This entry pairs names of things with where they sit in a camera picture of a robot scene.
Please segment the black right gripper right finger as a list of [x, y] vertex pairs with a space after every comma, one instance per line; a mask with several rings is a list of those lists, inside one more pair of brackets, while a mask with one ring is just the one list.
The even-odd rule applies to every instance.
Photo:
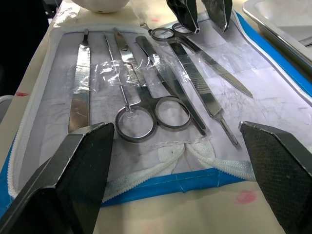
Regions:
[[256, 181], [287, 234], [312, 232], [312, 154], [291, 133], [239, 124]]

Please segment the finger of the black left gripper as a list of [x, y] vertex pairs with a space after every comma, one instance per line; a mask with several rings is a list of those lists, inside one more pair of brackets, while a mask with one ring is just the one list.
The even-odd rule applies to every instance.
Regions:
[[197, 4], [195, 0], [166, 0], [178, 22], [192, 33], [199, 33]]
[[230, 23], [232, 0], [203, 0], [210, 19], [225, 32]]

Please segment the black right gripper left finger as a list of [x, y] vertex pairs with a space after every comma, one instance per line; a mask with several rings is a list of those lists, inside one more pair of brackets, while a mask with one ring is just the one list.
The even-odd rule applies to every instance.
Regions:
[[0, 220], [3, 234], [91, 234], [102, 204], [113, 147], [112, 123], [68, 134]]

